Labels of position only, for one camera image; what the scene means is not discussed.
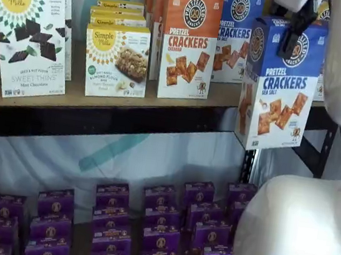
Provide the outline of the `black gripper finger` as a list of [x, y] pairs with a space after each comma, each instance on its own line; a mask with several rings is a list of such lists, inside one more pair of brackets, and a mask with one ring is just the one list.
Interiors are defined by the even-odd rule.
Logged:
[[279, 57], [291, 58], [295, 46], [297, 45], [297, 41], [301, 35], [301, 32], [287, 29], [280, 41], [279, 48], [277, 49], [277, 55]]

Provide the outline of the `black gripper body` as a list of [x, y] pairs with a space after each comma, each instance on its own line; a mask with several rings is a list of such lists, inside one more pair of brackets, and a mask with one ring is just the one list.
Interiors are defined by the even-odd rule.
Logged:
[[318, 7], [305, 4], [291, 18], [289, 32], [302, 34], [318, 17]]

